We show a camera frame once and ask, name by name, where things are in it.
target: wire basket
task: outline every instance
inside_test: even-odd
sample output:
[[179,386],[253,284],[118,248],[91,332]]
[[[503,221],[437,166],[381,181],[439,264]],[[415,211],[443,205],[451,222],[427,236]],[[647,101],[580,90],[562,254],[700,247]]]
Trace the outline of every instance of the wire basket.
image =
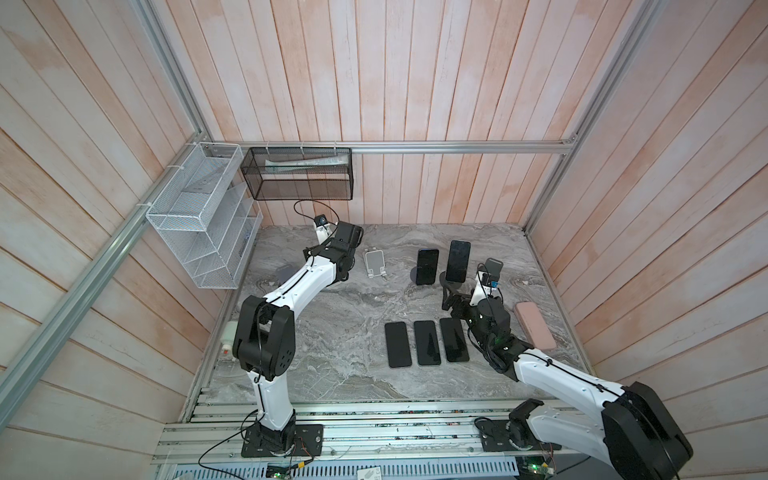
[[198,144],[152,203],[147,219],[158,231],[205,231],[242,161],[240,145]]
[[252,147],[241,170],[255,200],[352,200],[349,148]]

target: white label sticker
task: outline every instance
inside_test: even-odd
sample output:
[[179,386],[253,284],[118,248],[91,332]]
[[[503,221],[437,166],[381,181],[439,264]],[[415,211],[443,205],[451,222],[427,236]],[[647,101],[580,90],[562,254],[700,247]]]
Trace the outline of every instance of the white label sticker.
[[381,467],[373,467],[358,470],[357,480],[382,480],[382,469]]

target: black mounting plate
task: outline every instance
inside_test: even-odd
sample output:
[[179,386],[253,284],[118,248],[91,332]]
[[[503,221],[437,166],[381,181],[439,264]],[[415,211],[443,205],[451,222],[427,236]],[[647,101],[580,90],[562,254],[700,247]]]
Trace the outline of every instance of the black mounting plate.
[[[525,450],[516,449],[507,439],[509,434],[507,433],[507,423],[509,420],[491,420],[491,432],[493,435],[483,435],[480,433],[480,443],[482,443],[483,452],[524,452]],[[563,447],[557,443],[543,443],[541,449],[544,451],[549,450],[561,450]]]
[[[245,430],[245,442],[243,442],[243,450],[240,455],[243,458],[277,456],[272,455],[268,448],[261,447],[258,435],[258,431],[253,426]],[[296,425],[296,434],[293,437],[293,456],[307,456],[304,449],[308,451],[309,456],[320,456],[323,450],[323,426],[321,424]]]

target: smartphone lying flat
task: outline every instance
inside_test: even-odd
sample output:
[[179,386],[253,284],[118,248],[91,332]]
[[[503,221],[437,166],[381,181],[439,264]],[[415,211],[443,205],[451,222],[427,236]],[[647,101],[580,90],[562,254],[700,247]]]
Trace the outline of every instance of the smartphone lying flat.
[[449,362],[468,362],[469,351],[462,321],[454,318],[440,319],[440,331],[445,346],[445,359]]
[[411,366],[411,346],[408,343],[406,323],[385,323],[384,337],[386,338],[386,356],[389,360],[389,368],[400,369]]
[[461,240],[451,242],[451,250],[448,252],[448,266],[445,268],[445,280],[449,282],[464,283],[467,280],[467,266],[469,265],[469,250],[472,244]]
[[435,320],[415,321],[413,334],[416,337],[416,359],[419,365],[440,365],[440,347],[437,343]]
[[416,259],[416,285],[432,285],[437,275],[437,260],[440,250],[422,248]]

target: smartphone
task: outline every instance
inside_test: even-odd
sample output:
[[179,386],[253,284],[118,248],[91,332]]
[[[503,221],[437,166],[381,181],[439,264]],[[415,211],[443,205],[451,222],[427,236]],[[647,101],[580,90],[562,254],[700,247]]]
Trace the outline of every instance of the smartphone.
[[455,318],[440,319],[440,331],[442,344],[445,347],[445,359],[449,362],[468,362],[469,351],[462,321]]
[[422,248],[416,259],[416,285],[432,285],[437,276],[437,260],[440,250]]
[[411,366],[411,346],[408,343],[406,323],[385,323],[384,337],[386,338],[386,355],[389,360],[389,368],[399,369],[404,366]]
[[467,266],[469,265],[469,249],[472,244],[453,240],[451,250],[448,252],[448,267],[445,269],[445,280],[448,282],[464,283],[467,280]]
[[419,365],[440,365],[440,347],[437,343],[435,320],[417,320],[413,323],[416,337],[416,359]]

